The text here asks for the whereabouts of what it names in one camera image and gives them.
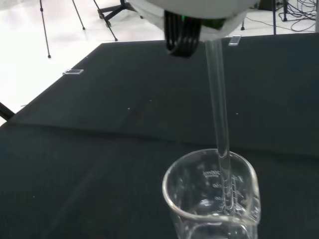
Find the black table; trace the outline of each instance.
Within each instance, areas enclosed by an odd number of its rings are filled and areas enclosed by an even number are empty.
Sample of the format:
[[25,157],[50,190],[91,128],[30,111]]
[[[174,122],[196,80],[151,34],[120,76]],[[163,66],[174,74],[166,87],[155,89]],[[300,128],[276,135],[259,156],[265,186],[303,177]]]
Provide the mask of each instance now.
[[[316,238],[319,35],[228,42],[231,150],[258,175],[259,237]],[[214,147],[204,46],[185,60],[102,44],[74,69],[0,128],[0,238],[175,239],[162,177]]]

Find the measuring beaker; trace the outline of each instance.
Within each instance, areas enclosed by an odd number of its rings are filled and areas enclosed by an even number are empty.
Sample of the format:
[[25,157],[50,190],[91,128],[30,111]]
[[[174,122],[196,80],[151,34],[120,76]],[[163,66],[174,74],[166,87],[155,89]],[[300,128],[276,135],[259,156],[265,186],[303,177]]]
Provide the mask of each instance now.
[[257,239],[260,198],[251,164],[230,152],[233,213],[225,210],[217,149],[177,160],[166,172],[162,190],[172,210],[178,239]]

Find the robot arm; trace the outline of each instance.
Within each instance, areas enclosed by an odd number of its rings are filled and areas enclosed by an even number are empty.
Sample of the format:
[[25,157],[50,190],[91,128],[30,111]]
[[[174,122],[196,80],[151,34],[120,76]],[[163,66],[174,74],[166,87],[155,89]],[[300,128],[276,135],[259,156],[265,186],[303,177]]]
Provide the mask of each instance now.
[[171,55],[190,57],[198,42],[223,38],[256,0],[131,0],[141,16],[165,32]]

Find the tiled floor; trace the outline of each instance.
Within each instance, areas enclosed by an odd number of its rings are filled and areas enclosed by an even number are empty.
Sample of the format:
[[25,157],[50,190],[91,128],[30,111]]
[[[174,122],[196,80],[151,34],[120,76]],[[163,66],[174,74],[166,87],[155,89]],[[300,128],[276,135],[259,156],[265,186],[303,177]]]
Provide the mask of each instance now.
[[[39,0],[0,0],[0,102],[14,112],[28,104],[59,79],[63,71],[72,68],[99,44],[114,41],[104,21],[98,17],[93,0],[75,0],[85,31],[72,0],[42,2],[52,59],[47,58]],[[106,7],[118,4],[119,0],[97,0],[97,3]],[[248,17],[272,24],[272,13],[268,11],[254,10],[248,13]],[[162,31],[140,19],[135,12],[124,11],[111,23],[119,41],[163,39]],[[304,29],[313,23],[303,20],[295,28]],[[291,22],[281,22],[278,17],[277,24],[286,28],[292,25]],[[245,31],[238,27],[232,35],[273,34],[271,26],[248,19],[245,27]],[[277,33],[293,32],[278,28]]]

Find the beaker rim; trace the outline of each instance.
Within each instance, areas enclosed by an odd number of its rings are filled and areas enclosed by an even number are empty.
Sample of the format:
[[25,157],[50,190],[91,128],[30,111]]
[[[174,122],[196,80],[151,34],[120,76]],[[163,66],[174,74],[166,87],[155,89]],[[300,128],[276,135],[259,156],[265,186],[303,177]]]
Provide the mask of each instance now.
[[[258,217],[258,220],[254,220],[253,218],[248,218],[248,217],[243,217],[243,218],[238,218],[234,217],[231,215],[194,215],[188,212],[183,211],[180,209],[178,206],[175,205],[175,203],[170,199],[170,196],[168,195],[167,192],[167,181],[168,181],[168,176],[172,172],[174,168],[176,168],[185,158],[189,157],[192,154],[199,153],[199,152],[204,152],[204,151],[217,151],[216,148],[209,148],[209,149],[201,149],[197,151],[193,151],[191,153],[188,153],[184,155],[183,157],[179,158],[177,161],[175,161],[169,169],[166,171],[165,176],[163,178],[162,182],[162,193],[164,196],[164,199],[168,206],[179,216],[182,216],[184,218],[187,218],[189,220],[194,220],[194,221],[203,221],[203,222],[225,222],[225,223],[236,223],[236,224],[244,224],[244,225],[250,225],[250,226],[255,226],[259,223],[260,217]],[[240,158],[243,163],[246,164],[246,166],[249,168],[250,175],[251,175],[251,181],[252,181],[252,186],[253,186],[253,192],[256,196],[259,197],[259,188],[258,188],[258,181],[257,181],[257,175],[256,172],[253,168],[253,166],[242,156],[240,156],[237,153],[230,152],[231,154],[237,156]]]

